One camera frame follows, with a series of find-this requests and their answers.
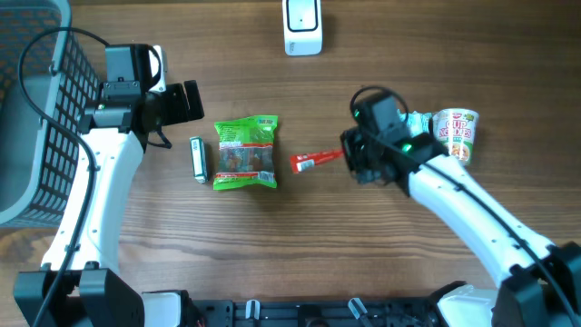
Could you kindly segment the green carton with barcode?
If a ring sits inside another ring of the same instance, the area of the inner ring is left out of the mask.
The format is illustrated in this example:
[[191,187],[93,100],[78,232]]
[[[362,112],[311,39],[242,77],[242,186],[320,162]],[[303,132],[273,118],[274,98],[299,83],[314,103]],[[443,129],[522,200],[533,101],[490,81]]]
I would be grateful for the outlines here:
[[205,154],[205,143],[203,139],[199,136],[191,137],[190,148],[192,154],[193,177],[198,183],[207,183],[209,177]]

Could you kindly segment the light green snack packet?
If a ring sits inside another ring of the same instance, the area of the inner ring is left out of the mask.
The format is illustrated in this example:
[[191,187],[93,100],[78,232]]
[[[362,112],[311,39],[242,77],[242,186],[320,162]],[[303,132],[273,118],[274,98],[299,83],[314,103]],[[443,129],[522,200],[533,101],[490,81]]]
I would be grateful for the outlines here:
[[423,133],[431,133],[431,120],[433,118],[433,113],[423,114],[414,111],[411,114],[406,114],[400,110],[398,110],[397,113],[399,114],[400,120],[406,122],[409,133],[412,137]]

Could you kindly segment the red and white sachet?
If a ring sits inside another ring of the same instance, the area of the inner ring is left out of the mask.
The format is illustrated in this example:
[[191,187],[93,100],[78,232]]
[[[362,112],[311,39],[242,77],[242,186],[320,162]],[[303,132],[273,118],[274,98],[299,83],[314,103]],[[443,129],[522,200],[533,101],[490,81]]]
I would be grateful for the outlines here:
[[290,158],[294,173],[302,173],[318,165],[326,164],[343,156],[342,150],[329,150],[317,153],[297,154]]

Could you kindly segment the bright green snack bag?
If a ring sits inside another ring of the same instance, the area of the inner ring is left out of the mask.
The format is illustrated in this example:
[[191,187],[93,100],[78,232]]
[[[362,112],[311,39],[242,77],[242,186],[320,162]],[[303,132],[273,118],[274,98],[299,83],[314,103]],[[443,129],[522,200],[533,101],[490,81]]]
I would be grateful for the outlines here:
[[219,136],[215,191],[253,184],[278,186],[272,159],[277,126],[277,115],[254,115],[214,124]]

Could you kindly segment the cup noodles cup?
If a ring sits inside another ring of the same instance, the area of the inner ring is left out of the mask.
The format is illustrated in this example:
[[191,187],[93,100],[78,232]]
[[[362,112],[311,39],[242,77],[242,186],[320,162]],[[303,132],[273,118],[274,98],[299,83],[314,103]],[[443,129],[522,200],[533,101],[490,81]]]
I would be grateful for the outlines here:
[[444,109],[432,118],[435,138],[464,166],[472,161],[478,118],[476,111],[466,108]]

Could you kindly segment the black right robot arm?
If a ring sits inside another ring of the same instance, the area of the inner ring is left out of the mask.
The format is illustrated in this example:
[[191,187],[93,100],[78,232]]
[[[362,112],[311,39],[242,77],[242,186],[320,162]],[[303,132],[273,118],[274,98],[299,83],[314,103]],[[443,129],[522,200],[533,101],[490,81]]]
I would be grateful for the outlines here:
[[496,285],[450,285],[433,299],[443,326],[577,326],[580,247],[557,246],[487,193],[430,133],[412,135],[396,92],[380,86],[350,100],[355,127],[341,136],[359,183],[394,183],[464,242]]

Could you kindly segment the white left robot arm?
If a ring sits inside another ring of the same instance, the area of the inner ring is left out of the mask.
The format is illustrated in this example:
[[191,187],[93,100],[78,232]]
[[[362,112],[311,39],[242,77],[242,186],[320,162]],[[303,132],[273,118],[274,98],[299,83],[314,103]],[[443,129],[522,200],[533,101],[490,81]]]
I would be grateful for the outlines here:
[[164,82],[162,50],[107,45],[107,78],[76,123],[46,126],[32,215],[61,214],[39,270],[21,272],[14,297],[33,326],[199,326],[186,291],[139,293],[119,275],[118,245],[133,177],[150,134],[203,116],[197,85]]

